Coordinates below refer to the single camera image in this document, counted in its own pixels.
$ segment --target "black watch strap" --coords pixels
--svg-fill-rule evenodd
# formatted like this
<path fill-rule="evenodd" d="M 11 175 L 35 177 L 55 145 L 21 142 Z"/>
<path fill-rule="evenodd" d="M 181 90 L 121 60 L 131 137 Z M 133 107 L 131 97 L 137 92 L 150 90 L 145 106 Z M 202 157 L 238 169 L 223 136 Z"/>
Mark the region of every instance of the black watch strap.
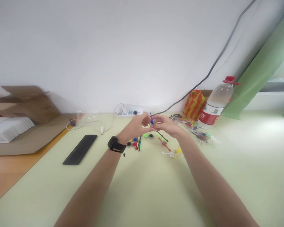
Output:
<path fill-rule="evenodd" d="M 123 153 L 123 156 L 125 157 L 124 150 L 126 148 L 126 145 L 118 143 L 117 137 L 113 136 L 109 142 L 108 142 L 108 148 L 112 151 Z"/>

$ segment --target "plastic bottle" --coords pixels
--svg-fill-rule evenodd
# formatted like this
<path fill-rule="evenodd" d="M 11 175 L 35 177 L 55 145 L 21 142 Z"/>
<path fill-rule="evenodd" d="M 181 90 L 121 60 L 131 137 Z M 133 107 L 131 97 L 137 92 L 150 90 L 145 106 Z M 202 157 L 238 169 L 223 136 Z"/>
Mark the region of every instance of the plastic bottle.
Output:
<path fill-rule="evenodd" d="M 234 79 L 234 76 L 227 76 L 223 83 L 213 90 L 198 120 L 199 126 L 208 129 L 216 122 L 222 110 L 230 101 L 234 92 L 233 84 L 240 85 L 234 83 Z"/>

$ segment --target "black smartphone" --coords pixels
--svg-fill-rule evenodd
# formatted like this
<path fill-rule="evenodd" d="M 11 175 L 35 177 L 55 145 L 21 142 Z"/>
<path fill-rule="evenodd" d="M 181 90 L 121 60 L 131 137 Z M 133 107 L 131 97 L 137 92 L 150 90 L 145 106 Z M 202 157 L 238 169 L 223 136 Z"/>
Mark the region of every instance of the black smartphone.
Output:
<path fill-rule="evenodd" d="M 75 149 L 65 159 L 63 165 L 79 165 L 96 138 L 97 135 L 85 135 Z"/>

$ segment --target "window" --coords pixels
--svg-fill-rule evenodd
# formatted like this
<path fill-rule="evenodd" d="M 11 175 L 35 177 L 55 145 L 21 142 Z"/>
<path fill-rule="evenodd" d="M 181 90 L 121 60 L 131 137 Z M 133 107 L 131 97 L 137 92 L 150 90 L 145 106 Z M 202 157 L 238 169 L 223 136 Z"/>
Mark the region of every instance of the window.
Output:
<path fill-rule="evenodd" d="M 284 91 L 284 62 L 260 91 Z"/>

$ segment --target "red bottle label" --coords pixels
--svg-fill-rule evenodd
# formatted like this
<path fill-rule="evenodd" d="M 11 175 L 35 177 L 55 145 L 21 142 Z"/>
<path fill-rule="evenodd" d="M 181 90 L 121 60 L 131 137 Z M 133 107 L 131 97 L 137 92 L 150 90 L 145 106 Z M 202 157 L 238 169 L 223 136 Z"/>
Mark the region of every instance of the red bottle label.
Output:
<path fill-rule="evenodd" d="M 217 108 L 206 104 L 200 115 L 200 121 L 207 125 L 213 125 L 223 109 L 224 108 Z"/>

